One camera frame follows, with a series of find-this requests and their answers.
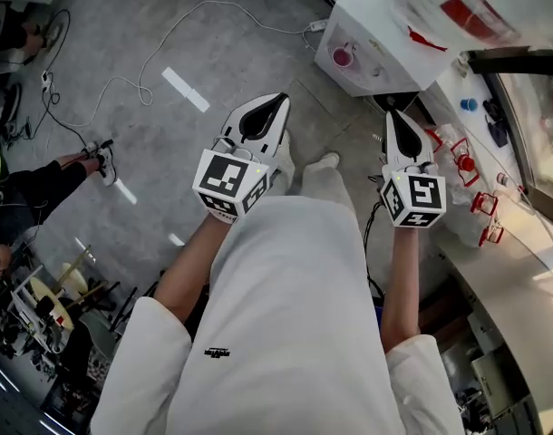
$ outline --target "white machine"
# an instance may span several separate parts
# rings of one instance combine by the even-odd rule
[[[438,176],[432,143],[400,111],[385,117],[383,203],[396,227],[430,227],[446,212],[446,180]]]
[[[202,152],[192,188],[213,216],[233,224],[270,188],[290,104],[286,94],[272,93],[239,106],[213,150]]]

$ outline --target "white sleeve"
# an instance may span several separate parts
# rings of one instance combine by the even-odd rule
[[[103,386],[92,434],[163,433],[191,345],[175,315],[153,298],[140,298]]]
[[[436,340],[417,335],[386,354],[393,394],[408,435],[463,435]]]

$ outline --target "hand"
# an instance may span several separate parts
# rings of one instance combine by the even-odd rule
[[[13,252],[11,248],[7,245],[0,245],[0,273],[8,269],[11,265],[11,259],[13,257]]]

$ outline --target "white shirt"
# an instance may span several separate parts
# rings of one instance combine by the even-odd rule
[[[194,343],[137,302],[93,435],[462,434],[435,340],[384,355],[366,279],[347,208],[262,198],[218,252]]]

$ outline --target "forearm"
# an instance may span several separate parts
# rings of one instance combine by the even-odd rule
[[[183,323],[194,309],[230,225],[208,215],[162,276],[154,298]]]
[[[393,232],[392,274],[383,302],[381,339],[386,353],[418,334],[418,258],[417,229],[397,227]]]

